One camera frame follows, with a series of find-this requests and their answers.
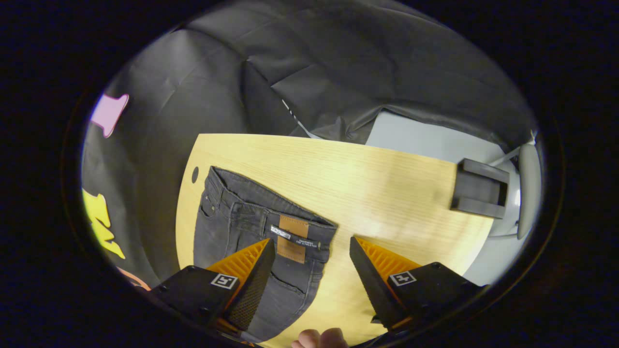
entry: pink sign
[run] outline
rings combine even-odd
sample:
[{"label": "pink sign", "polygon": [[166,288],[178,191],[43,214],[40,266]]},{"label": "pink sign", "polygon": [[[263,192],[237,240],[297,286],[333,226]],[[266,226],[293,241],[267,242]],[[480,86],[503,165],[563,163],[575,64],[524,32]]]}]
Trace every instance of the pink sign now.
[{"label": "pink sign", "polygon": [[123,94],[118,99],[105,94],[101,96],[90,121],[103,129],[103,137],[108,138],[112,135],[116,122],[118,122],[118,118],[123,112],[124,107],[127,106],[128,101],[128,94]]}]

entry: gray jeans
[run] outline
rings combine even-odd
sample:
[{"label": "gray jeans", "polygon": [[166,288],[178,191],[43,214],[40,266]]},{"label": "gray jeans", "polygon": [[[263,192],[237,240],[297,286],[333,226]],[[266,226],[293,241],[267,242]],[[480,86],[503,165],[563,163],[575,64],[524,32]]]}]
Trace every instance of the gray jeans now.
[{"label": "gray jeans", "polygon": [[[280,228],[281,219],[302,223],[307,236]],[[297,255],[296,260],[280,252],[275,256],[260,305],[241,335],[262,342],[294,323],[314,300],[336,229],[333,223],[255,181],[211,167],[197,214],[194,264],[206,268],[265,238],[273,239],[277,250],[286,242],[282,236],[305,249],[305,257]]]}]

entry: gray fabric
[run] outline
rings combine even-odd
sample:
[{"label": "gray fabric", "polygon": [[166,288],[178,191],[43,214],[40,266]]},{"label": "gray fabric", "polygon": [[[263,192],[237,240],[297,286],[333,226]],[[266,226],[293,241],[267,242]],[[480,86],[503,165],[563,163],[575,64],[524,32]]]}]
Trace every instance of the gray fabric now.
[{"label": "gray fabric", "polygon": [[196,266],[206,268],[265,238],[273,239],[277,246],[277,235],[269,227],[277,226],[281,215],[306,221],[307,239],[320,242],[321,247],[306,248],[303,264],[275,256],[260,305],[244,333],[251,342],[275,337],[309,307],[337,227],[244,176],[210,168],[196,220]]}]

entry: leather patch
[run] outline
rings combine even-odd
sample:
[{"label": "leather patch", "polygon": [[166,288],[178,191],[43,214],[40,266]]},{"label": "leather patch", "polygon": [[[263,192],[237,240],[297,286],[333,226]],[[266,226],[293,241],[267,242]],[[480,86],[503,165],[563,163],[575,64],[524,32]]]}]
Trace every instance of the leather patch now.
[{"label": "leather patch", "polygon": [[[279,228],[299,237],[307,238],[309,227],[310,225],[305,221],[282,215],[279,217]],[[305,247],[280,236],[277,236],[277,254],[298,263],[305,263]]]}]

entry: light wood tabletop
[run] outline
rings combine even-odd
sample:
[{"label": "light wood tabletop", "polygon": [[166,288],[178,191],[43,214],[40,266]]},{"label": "light wood tabletop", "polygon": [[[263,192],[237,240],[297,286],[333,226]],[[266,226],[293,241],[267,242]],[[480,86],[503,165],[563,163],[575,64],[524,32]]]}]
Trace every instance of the light wood tabletop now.
[{"label": "light wood tabletop", "polygon": [[[257,134],[201,134],[189,156],[176,211],[176,249],[193,264],[196,216],[209,167],[237,172],[338,225],[314,302],[261,346],[290,347],[304,329],[339,327],[355,345],[386,332],[348,255],[362,237],[424,265],[462,275],[493,219],[450,211],[456,164],[346,142]],[[192,181],[198,168],[197,180]]]}]

